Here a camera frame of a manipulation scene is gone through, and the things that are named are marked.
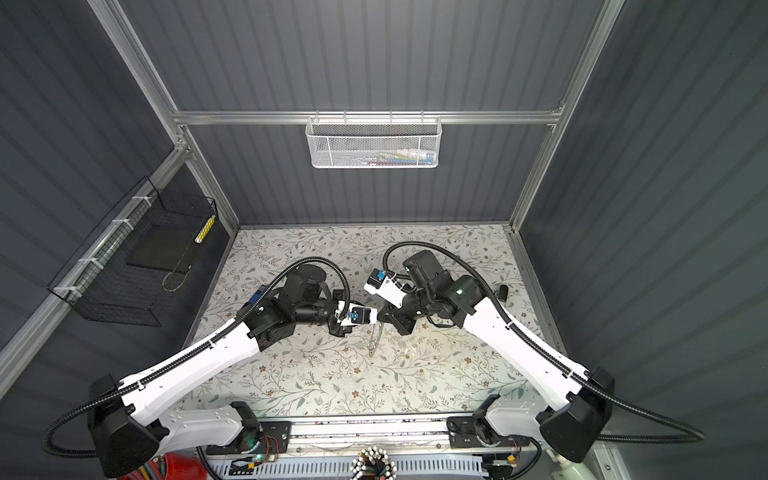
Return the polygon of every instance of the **aluminum frame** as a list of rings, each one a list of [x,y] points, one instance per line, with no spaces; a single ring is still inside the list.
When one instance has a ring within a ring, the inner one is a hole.
[[[194,317],[194,321],[192,322],[190,331],[187,332],[187,338],[184,339],[184,343],[182,344],[181,349],[186,349],[189,345],[192,345],[192,341],[194,340],[194,334],[197,331],[197,326],[200,325],[200,320],[203,318],[205,311],[208,310],[208,302],[210,302],[210,298],[214,294],[214,290],[216,289],[216,283],[219,281],[219,276],[221,276],[221,271],[224,270],[224,265],[227,263],[227,259],[230,257],[230,251],[232,250],[232,246],[234,245],[236,239],[237,239],[237,234],[230,236],[230,241],[227,242],[227,246],[224,248],[224,253],[221,254],[221,260],[219,260],[219,265],[216,267],[214,278],[210,281],[208,290],[206,290],[205,296],[203,296],[203,301],[200,303],[200,309],[197,311],[197,315]]]
[[[172,118],[185,125],[305,125],[313,118],[345,124],[508,124],[555,125],[560,110],[551,111],[177,111]]]
[[[291,422],[286,456],[346,456],[361,445],[384,446],[390,455],[426,453],[503,453],[509,447],[452,449],[445,420],[471,412],[336,415],[260,419]],[[524,450],[534,450],[530,445]]]
[[[269,223],[267,225],[240,225],[241,230],[267,230],[275,228],[353,228],[353,227],[434,227],[435,225],[506,225],[507,220],[468,220],[466,222],[368,222],[368,223]]]
[[[600,472],[605,480],[630,480],[631,476],[616,445],[596,442],[592,452],[595,457],[595,465],[589,465],[592,472]]]
[[[186,145],[175,147],[152,174],[149,181],[145,181],[139,187],[134,197],[125,204],[114,218],[126,218],[138,204],[144,201],[139,197],[145,197],[152,192],[154,189],[153,184],[157,188],[165,187],[184,164],[184,159],[188,154],[189,150]],[[94,256],[94,253],[104,246],[108,238],[120,225],[118,222],[110,222],[82,256],[84,258]],[[64,276],[58,286],[71,285],[80,276],[85,267],[85,262],[77,262]],[[27,368],[32,358],[40,351],[70,310],[71,307],[68,303],[59,299],[53,293],[48,294],[43,303],[40,304],[21,329],[16,332],[3,350],[0,351],[0,399],[11,388],[24,369]]]
[[[595,20],[587,44],[584,46],[584,50],[579,57],[576,69],[569,82],[568,89],[565,91],[560,120],[545,137],[541,150],[528,174],[528,179],[525,181],[525,186],[523,186],[523,191],[520,193],[515,209],[512,211],[509,223],[514,231],[520,230],[520,226],[525,221],[525,216],[528,215],[528,211],[531,209],[536,192],[538,192],[538,188],[544,180],[544,175],[547,173],[552,158],[554,158],[558,151],[563,135],[571,123],[574,111],[581,100],[594,66],[597,64],[598,58],[600,58],[600,53],[603,51],[605,42],[608,40],[611,30],[616,24],[623,6],[624,0],[604,0],[601,6],[598,18]]]
[[[149,54],[144,50],[136,31],[125,15],[118,0],[88,0],[91,10],[112,40],[112,44],[123,58],[128,70],[134,76],[139,88],[147,98],[152,110],[163,125],[168,137],[175,143],[189,144],[195,158],[187,166],[192,171],[200,189],[206,197],[216,201],[220,221],[230,235],[234,235],[240,225],[232,204],[218,184],[210,165],[194,141],[192,133],[183,129],[173,118],[177,111],[176,103],[170,96],[165,83],[154,67]]]

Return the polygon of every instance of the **yellow object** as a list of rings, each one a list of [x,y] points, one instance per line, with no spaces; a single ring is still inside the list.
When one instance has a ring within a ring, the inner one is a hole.
[[[203,243],[203,239],[206,235],[208,235],[208,232],[210,232],[210,228],[214,225],[214,221],[216,221],[216,215],[211,215],[211,217],[205,223],[203,229],[200,230],[200,232],[197,234],[197,237],[195,237],[195,243]]]

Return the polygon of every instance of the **red wire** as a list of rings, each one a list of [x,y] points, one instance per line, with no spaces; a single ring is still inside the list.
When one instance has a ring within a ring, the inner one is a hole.
[[[149,463],[150,467],[152,467],[154,472],[157,474],[157,477],[160,478],[161,480],[163,480],[164,477],[163,477],[163,475],[160,474],[160,469],[157,467],[157,465],[155,465],[152,460],[150,460],[147,463]]]
[[[270,446],[270,441],[269,441],[269,439],[272,439],[272,440],[274,440],[274,441],[275,441],[275,448],[277,448],[277,450],[278,450],[278,451],[280,450],[280,445],[278,445],[278,443],[277,443],[277,439],[276,439],[276,438],[274,438],[274,437],[270,437],[270,436],[268,436],[268,435],[265,435],[265,437],[267,438],[267,441],[266,441],[266,446]]]

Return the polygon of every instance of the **black wire mesh basket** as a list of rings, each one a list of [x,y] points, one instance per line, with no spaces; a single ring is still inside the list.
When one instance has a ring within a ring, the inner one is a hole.
[[[112,220],[113,233],[77,260],[68,283],[60,272],[48,290],[87,320],[160,326],[216,219],[211,198],[153,190],[127,218]]]

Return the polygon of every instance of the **red object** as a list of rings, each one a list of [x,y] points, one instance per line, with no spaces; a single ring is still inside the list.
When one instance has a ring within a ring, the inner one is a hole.
[[[167,470],[165,480],[206,480],[208,473],[203,464],[195,457],[166,453]]]
[[[154,470],[154,474],[157,475],[158,478],[164,478],[163,475],[160,473],[160,469],[157,467],[157,465],[154,464],[154,460],[150,460],[147,462],[150,467]]]

